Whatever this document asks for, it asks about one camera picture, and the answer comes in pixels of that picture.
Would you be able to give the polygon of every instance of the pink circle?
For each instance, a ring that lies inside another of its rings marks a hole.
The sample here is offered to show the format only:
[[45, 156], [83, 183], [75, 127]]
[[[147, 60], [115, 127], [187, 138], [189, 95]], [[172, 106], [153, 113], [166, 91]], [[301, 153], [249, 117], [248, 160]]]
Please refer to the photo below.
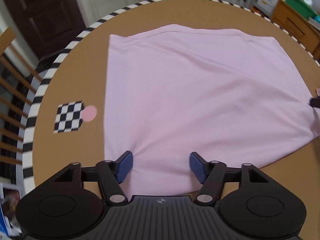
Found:
[[97, 108], [95, 106], [87, 106], [82, 111], [82, 120], [84, 122], [92, 121], [97, 115]]

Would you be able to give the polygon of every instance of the green bin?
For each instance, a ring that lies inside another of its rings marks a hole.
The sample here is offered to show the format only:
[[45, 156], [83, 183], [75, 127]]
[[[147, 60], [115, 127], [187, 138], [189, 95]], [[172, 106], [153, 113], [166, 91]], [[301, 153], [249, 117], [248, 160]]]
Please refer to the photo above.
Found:
[[302, 0], [285, 0], [285, 2], [307, 20], [309, 17], [313, 18], [317, 15], [317, 13]]

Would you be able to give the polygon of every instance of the chair backrest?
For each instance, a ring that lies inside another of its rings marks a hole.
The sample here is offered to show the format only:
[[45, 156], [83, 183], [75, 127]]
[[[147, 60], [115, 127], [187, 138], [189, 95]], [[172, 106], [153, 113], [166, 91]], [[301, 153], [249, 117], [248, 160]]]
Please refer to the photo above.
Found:
[[[33, 93], [36, 93], [36, 89], [33, 88], [31, 84], [24, 78], [24, 76], [21, 75], [21, 73], [15, 67], [12, 66], [12, 64], [4, 55], [4, 51], [7, 48], [9, 48], [11, 52], [20, 60], [20, 62], [23, 63], [23, 65], [30, 71], [30, 73], [40, 82], [42, 81], [42, 78], [38, 75], [38, 73], [24, 60], [24, 58], [20, 55], [20, 53], [12, 46], [11, 43], [15, 38], [16, 38], [16, 35], [10, 27], [7, 28], [0, 35], [0, 62], [11, 73], [11, 75], [14, 76], [27, 90], [30, 90]], [[32, 104], [31, 100], [29, 100], [23, 93], [18, 91], [16, 87], [13, 87], [11, 84], [9, 84], [2, 76], [0, 76], [0, 85], [2, 85], [7, 91], [9, 91], [12, 94], [12, 96], [17, 97], [21, 102], [28, 105]], [[12, 102], [5, 100], [3, 97], [0, 97], [0, 103], [6, 105], [9, 109], [14, 111], [17, 115], [28, 117], [28, 113], [25, 113], [22, 109], [12, 104]], [[8, 114], [0, 113], [0, 118], [19, 129], [26, 128], [24, 124], [22, 124], [15, 118], [8, 116]], [[6, 130], [5, 128], [0, 127], [0, 133], [2, 133], [2, 135], [5, 135], [8, 138], [11, 138], [15, 141], [21, 141], [21, 142], [23, 141], [23, 138], [21, 138], [18, 134], [10, 130]], [[14, 152], [14, 153], [22, 153], [22, 149], [19, 149], [13, 145], [4, 143], [2, 141], [0, 142], [0, 148], [8, 150], [10, 152]], [[0, 155], [0, 162], [13, 164], [13, 165], [22, 164], [21, 160], [17, 160], [16, 158], [11, 158], [11, 157], [1, 156], [1, 155]]]

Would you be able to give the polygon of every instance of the pink cloth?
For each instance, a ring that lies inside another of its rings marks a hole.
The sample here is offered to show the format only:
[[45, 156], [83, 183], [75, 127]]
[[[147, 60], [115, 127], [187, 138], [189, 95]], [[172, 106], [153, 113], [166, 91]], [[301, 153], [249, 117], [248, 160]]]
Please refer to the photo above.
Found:
[[262, 167], [317, 137], [310, 98], [273, 37], [179, 25], [111, 35], [105, 158], [133, 152], [122, 186], [129, 197], [195, 191], [193, 151], [231, 167]]

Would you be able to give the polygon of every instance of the blue gripper pad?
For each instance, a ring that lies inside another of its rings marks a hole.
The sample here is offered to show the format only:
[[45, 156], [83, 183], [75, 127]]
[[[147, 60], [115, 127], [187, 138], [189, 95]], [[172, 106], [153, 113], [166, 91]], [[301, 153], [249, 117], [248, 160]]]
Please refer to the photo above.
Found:
[[204, 184], [204, 182], [207, 179], [207, 175], [205, 174], [205, 171], [204, 171], [204, 165], [193, 153], [190, 153], [189, 164], [190, 164], [191, 170], [193, 171], [194, 175], [197, 177], [198, 181], [201, 184]]
[[118, 171], [116, 173], [116, 180], [118, 183], [124, 182], [125, 177], [128, 175], [129, 171], [133, 166], [133, 154], [129, 152], [127, 156], [119, 163]]

